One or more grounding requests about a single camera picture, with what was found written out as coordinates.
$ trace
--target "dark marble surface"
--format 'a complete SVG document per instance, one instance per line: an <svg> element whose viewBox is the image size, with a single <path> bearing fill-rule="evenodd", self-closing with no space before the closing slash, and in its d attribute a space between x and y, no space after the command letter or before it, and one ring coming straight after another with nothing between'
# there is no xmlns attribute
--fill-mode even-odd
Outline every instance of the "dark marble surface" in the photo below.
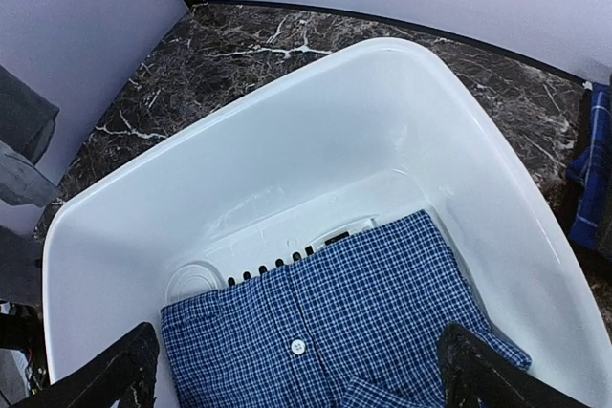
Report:
<svg viewBox="0 0 612 408"><path fill-rule="evenodd" d="M400 37L440 56L483 106L555 209L577 138L582 88L508 57L352 17L202 5L132 75L84 143L39 225L63 203L194 121L305 64L372 37ZM612 292L590 279L612 326Z"/></svg>

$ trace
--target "shirt button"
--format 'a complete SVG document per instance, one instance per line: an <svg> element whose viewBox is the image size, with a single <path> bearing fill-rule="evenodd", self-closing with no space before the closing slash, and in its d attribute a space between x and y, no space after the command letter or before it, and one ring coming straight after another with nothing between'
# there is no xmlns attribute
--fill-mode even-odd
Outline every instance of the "shirt button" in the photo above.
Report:
<svg viewBox="0 0 612 408"><path fill-rule="evenodd" d="M301 339L295 339L293 343L291 343L291 352L295 355L302 355L306 352L306 343L304 343Z"/></svg>

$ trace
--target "blue checkered cloth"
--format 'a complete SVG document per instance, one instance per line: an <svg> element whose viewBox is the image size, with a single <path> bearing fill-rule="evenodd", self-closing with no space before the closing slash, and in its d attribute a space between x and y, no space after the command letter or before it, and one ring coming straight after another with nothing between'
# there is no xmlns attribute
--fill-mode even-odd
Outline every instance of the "blue checkered cloth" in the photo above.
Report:
<svg viewBox="0 0 612 408"><path fill-rule="evenodd" d="M610 89L594 83L591 96L591 141L586 151L567 169L568 179L584 187L569 239L593 250L597 249L598 227L605 208L612 168L611 154Z"/></svg>
<svg viewBox="0 0 612 408"><path fill-rule="evenodd" d="M423 408L444 406L436 344L451 321L530 366L492 334L420 211L168 306L162 334L183 408Z"/></svg>

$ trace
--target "black slot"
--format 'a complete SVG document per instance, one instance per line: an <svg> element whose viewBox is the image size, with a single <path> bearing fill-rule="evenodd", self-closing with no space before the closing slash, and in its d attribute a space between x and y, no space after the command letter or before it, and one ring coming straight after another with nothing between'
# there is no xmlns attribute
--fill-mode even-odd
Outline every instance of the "black slot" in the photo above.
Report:
<svg viewBox="0 0 612 408"><path fill-rule="evenodd" d="M343 233L339 234L338 236L334 236L333 238L329 238L327 241L325 241L325 245L329 246L330 244L337 243L340 239L348 238L349 236L350 236L350 234L348 234L348 231L344 231Z"/></svg>

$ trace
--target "white plastic basin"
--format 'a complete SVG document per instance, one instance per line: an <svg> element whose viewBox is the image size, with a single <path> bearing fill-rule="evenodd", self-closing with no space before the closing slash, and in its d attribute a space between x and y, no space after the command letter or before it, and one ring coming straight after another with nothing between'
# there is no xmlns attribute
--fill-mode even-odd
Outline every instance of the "white plastic basin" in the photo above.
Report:
<svg viewBox="0 0 612 408"><path fill-rule="evenodd" d="M169 302L426 209L531 373L612 406L612 349L557 222L433 53L373 39L200 120L65 204L45 244L52 381ZM157 406L178 406L164 350Z"/></svg>

